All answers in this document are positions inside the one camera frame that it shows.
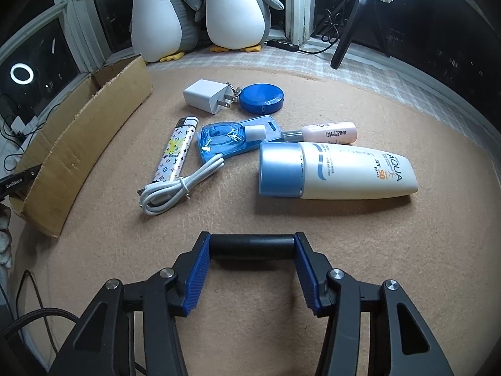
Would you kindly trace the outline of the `black cylinder tube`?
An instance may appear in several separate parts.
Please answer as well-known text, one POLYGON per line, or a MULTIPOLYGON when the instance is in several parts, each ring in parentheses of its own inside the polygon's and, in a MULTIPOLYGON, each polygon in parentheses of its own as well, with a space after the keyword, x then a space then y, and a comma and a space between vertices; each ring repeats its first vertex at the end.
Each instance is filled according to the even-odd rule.
POLYGON ((211 235, 213 260, 294 260, 296 241, 291 234, 221 234, 211 235))

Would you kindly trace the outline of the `patterned white lighter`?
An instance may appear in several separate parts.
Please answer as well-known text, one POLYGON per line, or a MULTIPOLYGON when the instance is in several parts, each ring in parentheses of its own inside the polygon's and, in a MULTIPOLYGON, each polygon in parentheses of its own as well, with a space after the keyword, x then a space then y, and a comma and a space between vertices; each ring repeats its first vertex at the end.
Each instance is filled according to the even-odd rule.
POLYGON ((195 116, 178 120, 157 165, 152 182, 172 182, 180 177, 198 123, 199 119, 195 116))

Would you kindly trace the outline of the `white blue sunscreen bottle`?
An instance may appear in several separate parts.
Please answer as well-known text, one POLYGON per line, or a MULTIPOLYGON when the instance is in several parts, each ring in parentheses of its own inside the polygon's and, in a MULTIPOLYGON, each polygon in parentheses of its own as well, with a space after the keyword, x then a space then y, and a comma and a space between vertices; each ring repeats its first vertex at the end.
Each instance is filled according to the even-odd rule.
POLYGON ((307 200, 379 200, 414 194, 410 161, 378 149, 321 143, 260 146, 259 194, 307 200))

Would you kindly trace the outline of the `small pink bottle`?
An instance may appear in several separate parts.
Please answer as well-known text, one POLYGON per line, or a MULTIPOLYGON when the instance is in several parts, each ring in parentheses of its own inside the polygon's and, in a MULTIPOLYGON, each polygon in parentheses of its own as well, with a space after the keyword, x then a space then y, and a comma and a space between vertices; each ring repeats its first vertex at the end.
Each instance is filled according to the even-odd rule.
POLYGON ((350 121, 344 121, 307 125, 299 130, 282 132, 280 140, 286 143, 353 144, 357 138, 357 127, 350 121))

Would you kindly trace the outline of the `cardboard box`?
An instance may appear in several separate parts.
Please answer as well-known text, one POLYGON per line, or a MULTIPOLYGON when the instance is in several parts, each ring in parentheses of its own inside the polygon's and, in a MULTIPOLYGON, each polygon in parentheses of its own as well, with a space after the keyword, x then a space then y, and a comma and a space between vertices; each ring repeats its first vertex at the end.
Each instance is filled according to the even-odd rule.
POLYGON ((90 171, 152 91, 146 63, 136 56, 93 73, 68 93, 14 170, 39 172, 10 196, 13 211, 58 238, 90 171))

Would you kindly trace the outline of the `round blue tape measure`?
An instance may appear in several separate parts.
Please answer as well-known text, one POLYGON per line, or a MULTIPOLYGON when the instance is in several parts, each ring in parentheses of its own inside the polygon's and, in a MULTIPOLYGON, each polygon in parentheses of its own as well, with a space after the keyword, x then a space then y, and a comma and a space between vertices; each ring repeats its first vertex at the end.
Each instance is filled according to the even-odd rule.
POLYGON ((248 113, 258 116, 271 115, 282 109, 284 92, 273 84, 255 83, 242 89, 239 103, 248 113))

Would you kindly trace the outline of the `black power strip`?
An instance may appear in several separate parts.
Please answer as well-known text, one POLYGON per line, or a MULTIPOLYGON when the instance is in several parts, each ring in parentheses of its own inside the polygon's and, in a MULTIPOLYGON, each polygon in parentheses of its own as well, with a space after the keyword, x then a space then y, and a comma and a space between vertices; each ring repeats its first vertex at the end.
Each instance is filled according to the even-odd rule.
POLYGON ((298 52, 300 49, 299 46, 296 44, 290 43, 285 40, 277 40, 277 39, 267 40, 266 45, 271 48, 281 49, 292 53, 298 52))

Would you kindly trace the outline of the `left penguin plush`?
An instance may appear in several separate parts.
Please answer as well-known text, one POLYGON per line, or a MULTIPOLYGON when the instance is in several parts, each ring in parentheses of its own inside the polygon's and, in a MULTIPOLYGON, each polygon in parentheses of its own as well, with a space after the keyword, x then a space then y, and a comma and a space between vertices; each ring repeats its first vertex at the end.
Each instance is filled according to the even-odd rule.
POLYGON ((131 41, 147 63, 179 60, 199 43, 202 0, 132 0, 131 41))

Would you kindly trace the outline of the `penguin plush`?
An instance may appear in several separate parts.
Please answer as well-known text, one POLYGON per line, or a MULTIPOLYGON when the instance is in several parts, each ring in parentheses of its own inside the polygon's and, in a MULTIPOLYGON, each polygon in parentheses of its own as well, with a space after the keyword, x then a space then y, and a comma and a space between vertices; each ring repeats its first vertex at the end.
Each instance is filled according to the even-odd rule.
POLYGON ((202 0, 132 0, 131 41, 147 63, 179 60, 199 43, 202 0))
POLYGON ((255 53, 271 28, 271 9, 284 10, 280 0, 204 0, 195 19, 205 20, 212 53, 255 53))

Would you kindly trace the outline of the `right penguin plush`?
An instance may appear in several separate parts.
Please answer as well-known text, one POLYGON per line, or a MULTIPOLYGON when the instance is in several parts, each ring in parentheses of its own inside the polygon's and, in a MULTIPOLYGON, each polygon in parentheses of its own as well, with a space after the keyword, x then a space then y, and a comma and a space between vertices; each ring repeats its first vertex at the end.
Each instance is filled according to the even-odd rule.
POLYGON ((204 0, 195 19, 205 20, 212 53, 255 53, 271 28, 271 9, 284 10, 280 0, 204 0))

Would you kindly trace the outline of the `black tripod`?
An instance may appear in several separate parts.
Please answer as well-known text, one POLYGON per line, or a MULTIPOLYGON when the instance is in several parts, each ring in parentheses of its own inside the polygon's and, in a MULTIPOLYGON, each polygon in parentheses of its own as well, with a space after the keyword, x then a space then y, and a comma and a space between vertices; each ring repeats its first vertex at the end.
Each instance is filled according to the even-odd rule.
POLYGON ((340 67, 356 30, 364 21, 369 23, 370 28, 375 35, 376 41, 379 43, 382 53, 386 57, 390 57, 387 36, 383 31, 376 7, 376 0, 354 0, 354 5, 348 17, 347 24, 340 34, 340 41, 338 42, 337 48, 335 49, 334 55, 331 59, 331 68, 337 70, 340 67))

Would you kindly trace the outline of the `white wall charger plug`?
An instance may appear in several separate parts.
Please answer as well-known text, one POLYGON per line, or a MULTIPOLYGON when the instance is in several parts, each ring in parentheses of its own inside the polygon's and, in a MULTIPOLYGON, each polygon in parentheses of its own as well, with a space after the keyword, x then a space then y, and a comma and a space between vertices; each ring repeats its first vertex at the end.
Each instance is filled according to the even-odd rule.
POLYGON ((230 83, 199 79, 183 91, 187 105, 216 115, 238 101, 241 89, 230 83))

